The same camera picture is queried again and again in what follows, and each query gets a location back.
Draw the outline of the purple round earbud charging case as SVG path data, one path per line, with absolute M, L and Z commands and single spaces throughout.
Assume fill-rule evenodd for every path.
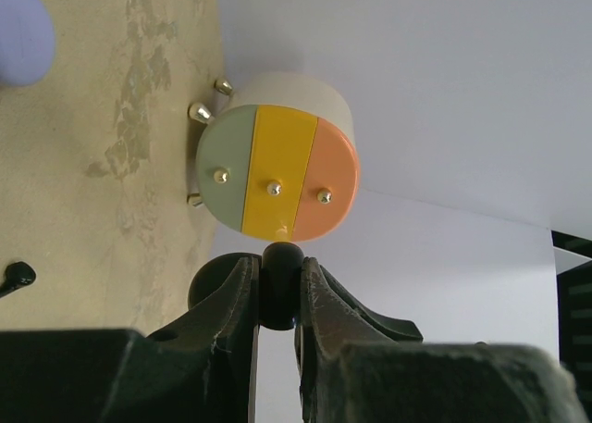
M 23 87 L 52 67 L 56 35 L 42 0 L 1 0 L 1 84 Z

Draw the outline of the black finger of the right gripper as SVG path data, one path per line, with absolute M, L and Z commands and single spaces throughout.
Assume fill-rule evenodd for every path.
M 387 317 L 372 311 L 355 298 L 346 303 L 369 325 L 396 342 L 422 342 L 424 336 L 414 322 Z

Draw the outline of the black earbud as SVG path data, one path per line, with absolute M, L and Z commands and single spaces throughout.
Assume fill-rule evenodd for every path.
M 4 272 L 4 280 L 1 283 L 0 297 L 32 285 L 36 281 L 35 270 L 24 261 L 17 261 L 9 264 Z

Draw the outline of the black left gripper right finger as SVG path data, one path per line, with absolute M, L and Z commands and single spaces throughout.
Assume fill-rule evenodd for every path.
M 573 376 L 532 346 L 396 342 L 302 265 L 300 394 L 306 422 L 585 422 Z

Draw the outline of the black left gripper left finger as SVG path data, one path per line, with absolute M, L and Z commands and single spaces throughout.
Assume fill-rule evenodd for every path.
M 132 329 L 1 335 L 5 422 L 251 422 L 260 257 L 220 256 L 196 275 L 191 306 Z

